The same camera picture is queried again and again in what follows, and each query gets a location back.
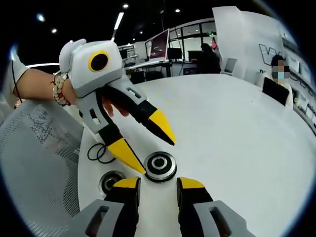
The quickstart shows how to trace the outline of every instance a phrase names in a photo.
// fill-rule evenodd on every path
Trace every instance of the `circular sensor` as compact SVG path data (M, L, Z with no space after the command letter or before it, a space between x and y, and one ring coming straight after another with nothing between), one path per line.
M102 195L102 197L106 197L106 195L109 193L109 191L112 189L113 185L122 180L125 179L125 175L122 172L113 170L109 171L106 174L104 174L99 182L99 190Z
M89 60L89 68L93 72L99 72L103 70L106 65L108 64L109 58L107 53L105 52L98 52L91 56Z
M167 152L155 152L149 155L144 162L146 178L155 183L162 183L172 179L177 172L174 157Z

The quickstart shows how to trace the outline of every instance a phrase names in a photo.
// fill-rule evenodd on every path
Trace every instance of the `human arm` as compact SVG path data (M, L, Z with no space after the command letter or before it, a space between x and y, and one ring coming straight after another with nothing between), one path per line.
M16 76L16 87L14 81L11 82L13 94L21 99L37 99L37 100L54 100L53 87L54 75L45 73L37 69L24 70L21 75ZM69 79L65 80L62 93L65 98L73 105L76 104L76 94ZM103 106L108 111L110 116L113 116L113 107L109 99L103 99ZM123 116L127 116L127 111L114 105Z

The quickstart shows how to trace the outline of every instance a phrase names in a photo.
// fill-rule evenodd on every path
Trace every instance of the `yellow ring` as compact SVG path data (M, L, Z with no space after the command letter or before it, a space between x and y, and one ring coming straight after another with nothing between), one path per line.
M108 65L108 63L107 63L107 64L105 65L105 67L102 68L101 70L98 70L98 71L93 70L93 68L91 67L92 60L94 59L95 56L97 56L97 55L99 55L99 54L104 54L104 55L106 55L107 58L108 58L108 63L109 63L109 55L108 55L107 52L105 52L105 51L98 51L98 52L93 53L93 54L90 56L90 58L89 58L89 61L88 61L88 68L90 69L90 71L92 71L92 72L94 72L94 73L97 73L97 72L102 71L102 70L105 69L106 66Z

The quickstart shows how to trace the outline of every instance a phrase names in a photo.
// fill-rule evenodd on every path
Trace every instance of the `person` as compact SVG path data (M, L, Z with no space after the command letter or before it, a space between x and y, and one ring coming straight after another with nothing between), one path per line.
M35 99L55 101L54 88L55 75L48 74L37 69L26 67L17 55L14 60L10 60L6 68L4 78L0 81L0 125L5 118L14 110L17 99ZM76 104L76 94L69 79L63 84L62 94L71 104ZM109 116L113 116L115 106L123 116L128 116L128 112L113 104L108 98L103 97L103 107Z
M264 79L269 78L275 83L282 85L289 91L289 95L286 99L286 106L293 109L293 92L292 87L286 80L290 77L290 70L286 60L281 55L275 55L271 60L271 73L263 73L259 79L259 86L262 88Z
M211 46L201 45L203 54L197 59L197 69L201 74L219 74L221 72L220 59Z

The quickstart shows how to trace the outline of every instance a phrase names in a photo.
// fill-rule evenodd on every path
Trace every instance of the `face mask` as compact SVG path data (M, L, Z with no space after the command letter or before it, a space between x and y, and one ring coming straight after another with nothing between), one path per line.
M284 72L278 72L277 73L277 78L278 79L284 79Z

